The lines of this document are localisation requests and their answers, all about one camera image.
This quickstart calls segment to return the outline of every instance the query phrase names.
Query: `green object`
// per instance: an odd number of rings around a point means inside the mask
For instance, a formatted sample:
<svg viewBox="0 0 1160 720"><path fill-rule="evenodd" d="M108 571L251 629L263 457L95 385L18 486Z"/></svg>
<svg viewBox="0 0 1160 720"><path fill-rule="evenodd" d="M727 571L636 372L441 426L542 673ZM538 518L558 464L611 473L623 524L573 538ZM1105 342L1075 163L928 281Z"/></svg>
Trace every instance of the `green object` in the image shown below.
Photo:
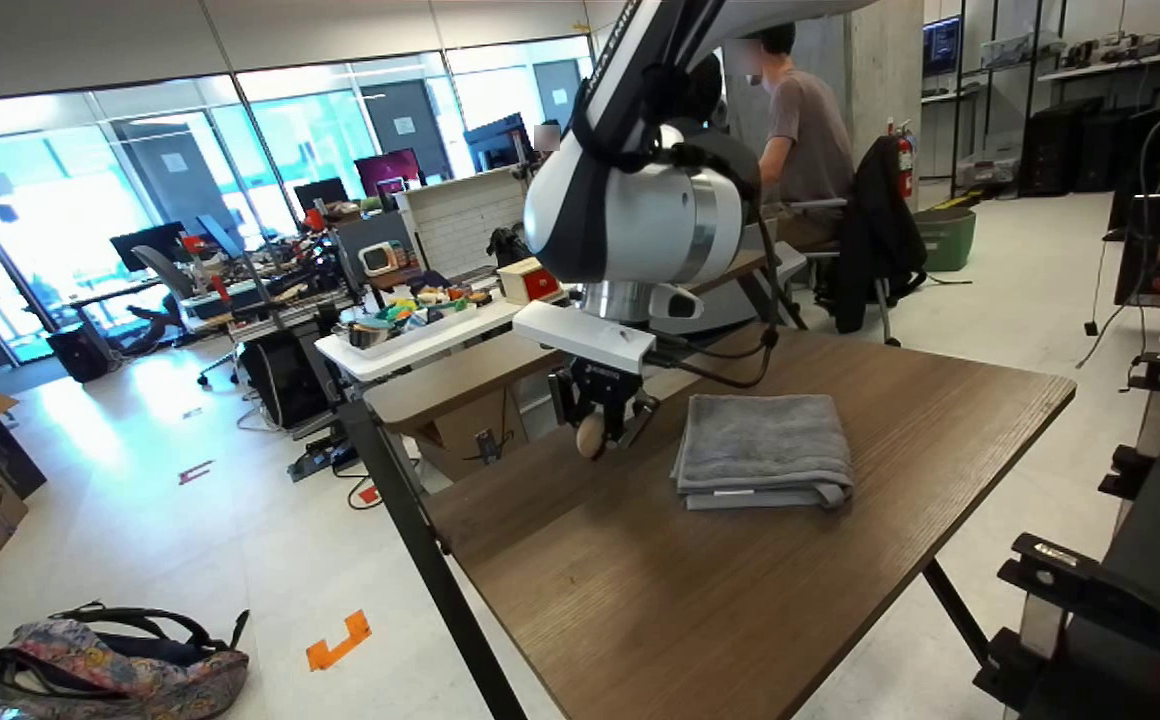
<svg viewBox="0 0 1160 720"><path fill-rule="evenodd" d="M928 245L928 270L959 270L968 263L974 212L937 206L937 212L917 212L913 220Z"/></svg>

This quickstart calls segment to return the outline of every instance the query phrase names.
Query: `floor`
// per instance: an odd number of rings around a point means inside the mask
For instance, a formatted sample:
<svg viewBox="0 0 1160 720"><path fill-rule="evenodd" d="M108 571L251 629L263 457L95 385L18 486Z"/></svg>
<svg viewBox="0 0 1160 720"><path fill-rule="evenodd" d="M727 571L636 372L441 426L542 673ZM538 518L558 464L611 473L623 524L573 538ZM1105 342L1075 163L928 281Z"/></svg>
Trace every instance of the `floor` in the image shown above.
<svg viewBox="0 0 1160 720"><path fill-rule="evenodd" d="M1117 442L1134 441L1145 393L1122 393L1141 311L1112 318L1090 362L1084 318L1107 197L978 204L968 270L892 311L902 348L1070 375L1075 403L939 553L984 629L1017 623L995 578L1017 533L1079 553L1107 543L1117 504L1096 495ZM159 603L227 632L251 608L251 682L233 714L482 714L482 704L383 513L353 513L353 478L299 484L283 432L223 375L191 385L221 348L195 342L123 362L95 385L54 381L18 395L17 432L50 474L0 553L0 641L18 618L104 603ZM330 673L308 673L311 641L340 641L364 613L373 641ZM493 641L532 714L557 714L502 636ZM923 585L800 709L835 714L1005 714L971 682L971 654Z"/></svg>

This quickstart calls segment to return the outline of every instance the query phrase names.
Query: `backpack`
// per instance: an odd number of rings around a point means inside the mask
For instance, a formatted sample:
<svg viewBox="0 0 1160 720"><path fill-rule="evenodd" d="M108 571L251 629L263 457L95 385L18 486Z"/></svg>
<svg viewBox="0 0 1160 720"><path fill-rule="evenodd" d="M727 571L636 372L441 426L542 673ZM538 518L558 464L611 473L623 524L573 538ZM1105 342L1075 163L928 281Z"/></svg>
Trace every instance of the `backpack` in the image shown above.
<svg viewBox="0 0 1160 720"><path fill-rule="evenodd" d="M248 654L159 608L74 608L18 623L0 647L0 704L36 714L199 720L236 704Z"/></svg>

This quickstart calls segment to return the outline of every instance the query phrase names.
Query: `person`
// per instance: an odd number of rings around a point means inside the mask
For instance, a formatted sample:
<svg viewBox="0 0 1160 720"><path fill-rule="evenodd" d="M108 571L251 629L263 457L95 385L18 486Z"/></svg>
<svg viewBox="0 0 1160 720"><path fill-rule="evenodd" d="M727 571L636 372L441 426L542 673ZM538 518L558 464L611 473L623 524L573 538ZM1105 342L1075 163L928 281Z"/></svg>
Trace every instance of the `person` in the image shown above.
<svg viewBox="0 0 1160 720"><path fill-rule="evenodd" d="M538 153L532 153L532 161L515 168L515 179L532 179L542 168L542 161L557 153L558 139L564 139L564 126L557 119L542 119L538 124Z"/></svg>
<svg viewBox="0 0 1160 720"><path fill-rule="evenodd" d="M538 124L538 163L552 156L552 148L564 139L564 126L557 119Z"/></svg>
<svg viewBox="0 0 1160 720"><path fill-rule="evenodd" d="M830 245L830 220L788 215L788 204L848 197L852 144L830 91L791 64L795 27L765 27L735 43L744 81L769 96L769 139L755 161L765 215L795 246Z"/></svg>

